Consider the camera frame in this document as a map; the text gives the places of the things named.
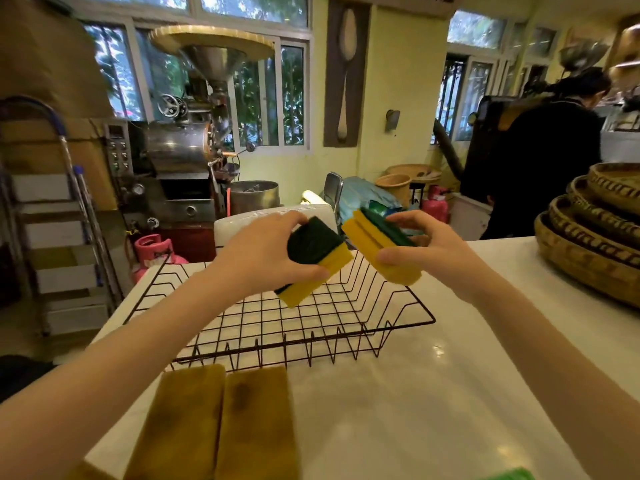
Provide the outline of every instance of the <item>tan bucket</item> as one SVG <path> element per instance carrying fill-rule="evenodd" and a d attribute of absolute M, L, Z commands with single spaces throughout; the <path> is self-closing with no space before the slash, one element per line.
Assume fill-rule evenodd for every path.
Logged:
<path fill-rule="evenodd" d="M 396 197 L 405 209 L 409 207 L 410 184 L 411 177 L 403 173 L 385 175 L 376 180 L 376 185 Z"/>

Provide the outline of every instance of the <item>black jacket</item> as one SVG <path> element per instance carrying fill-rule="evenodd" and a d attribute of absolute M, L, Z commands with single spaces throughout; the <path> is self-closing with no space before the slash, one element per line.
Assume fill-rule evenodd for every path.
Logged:
<path fill-rule="evenodd" d="M 600 161 L 598 115 L 577 100 L 522 113 L 492 155 L 495 207 L 483 239 L 534 234 L 534 221 L 566 186 Z"/>

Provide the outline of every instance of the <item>stacked baskets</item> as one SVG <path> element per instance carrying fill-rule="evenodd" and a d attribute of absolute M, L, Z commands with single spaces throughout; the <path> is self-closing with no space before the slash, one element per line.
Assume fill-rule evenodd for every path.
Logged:
<path fill-rule="evenodd" d="M 562 271 L 640 308 L 640 164 L 591 167 L 540 214 L 536 238 Z"/>

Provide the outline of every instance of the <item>control panel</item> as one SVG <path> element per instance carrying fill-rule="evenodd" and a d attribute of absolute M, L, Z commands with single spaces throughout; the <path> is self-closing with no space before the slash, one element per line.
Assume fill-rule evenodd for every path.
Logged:
<path fill-rule="evenodd" d="M 108 120 L 104 126 L 109 172 L 114 178 L 133 177 L 131 144 L 126 120 Z"/>

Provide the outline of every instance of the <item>hand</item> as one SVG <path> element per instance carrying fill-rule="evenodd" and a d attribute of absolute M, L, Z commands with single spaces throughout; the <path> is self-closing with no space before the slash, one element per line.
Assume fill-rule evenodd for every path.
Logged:
<path fill-rule="evenodd" d="M 391 265 L 414 264 L 448 286 L 458 297 L 475 303 L 502 281 L 451 227 L 421 210 L 401 212 L 387 218 L 406 229 L 424 231 L 412 240 L 418 248 L 398 246 L 380 250 L 380 262 Z"/>
<path fill-rule="evenodd" d="M 291 231 L 306 223 L 305 215 L 294 210 L 256 219 L 218 252 L 207 269 L 226 273 L 240 287 L 242 298 L 293 283 L 328 280 L 326 268 L 295 263 L 287 254 Z"/>

